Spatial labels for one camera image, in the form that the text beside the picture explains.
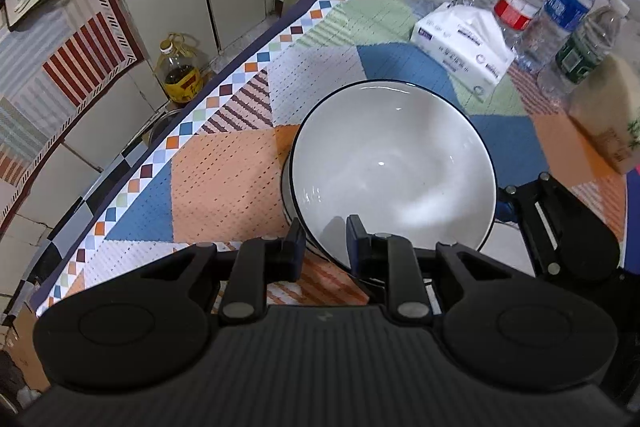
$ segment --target white tissue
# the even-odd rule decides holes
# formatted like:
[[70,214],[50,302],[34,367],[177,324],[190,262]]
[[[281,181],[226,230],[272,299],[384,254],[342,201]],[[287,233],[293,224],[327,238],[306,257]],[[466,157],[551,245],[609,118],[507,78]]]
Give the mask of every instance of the white tissue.
[[493,14],[443,4],[415,24],[411,41],[480,100],[498,85],[514,59]]

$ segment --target patterned tablecloth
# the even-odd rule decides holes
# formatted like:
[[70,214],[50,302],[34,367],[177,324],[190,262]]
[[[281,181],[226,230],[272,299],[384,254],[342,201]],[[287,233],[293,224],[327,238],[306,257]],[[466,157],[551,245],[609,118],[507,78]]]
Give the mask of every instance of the patterned tablecloth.
[[[490,150],[500,186],[523,184],[550,171],[609,225],[625,263],[626,177],[605,163],[566,115],[545,102],[531,77],[512,69],[491,99],[478,102],[409,44],[415,22],[399,0],[316,0],[218,87],[202,94],[139,162],[68,257],[38,313],[190,243],[214,241],[228,250],[251,237],[282,235],[287,223],[280,171],[300,123],[333,90],[364,78],[406,80],[464,110]],[[637,186],[638,172],[629,176]],[[306,257],[298,283],[270,285],[268,299],[366,301],[346,273],[313,255]]]

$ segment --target metal screw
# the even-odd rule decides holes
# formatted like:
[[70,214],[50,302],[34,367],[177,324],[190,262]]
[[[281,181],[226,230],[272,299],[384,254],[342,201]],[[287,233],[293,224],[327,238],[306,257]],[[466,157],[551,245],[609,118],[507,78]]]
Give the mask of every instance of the metal screw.
[[398,306],[398,313],[408,319],[421,319],[429,314],[429,307],[422,302],[403,302]]
[[551,275],[558,275],[560,273],[560,265],[558,263],[549,263],[549,266],[546,267],[546,270]]
[[222,312],[230,319],[245,319],[254,312],[254,307],[247,302],[231,302]]

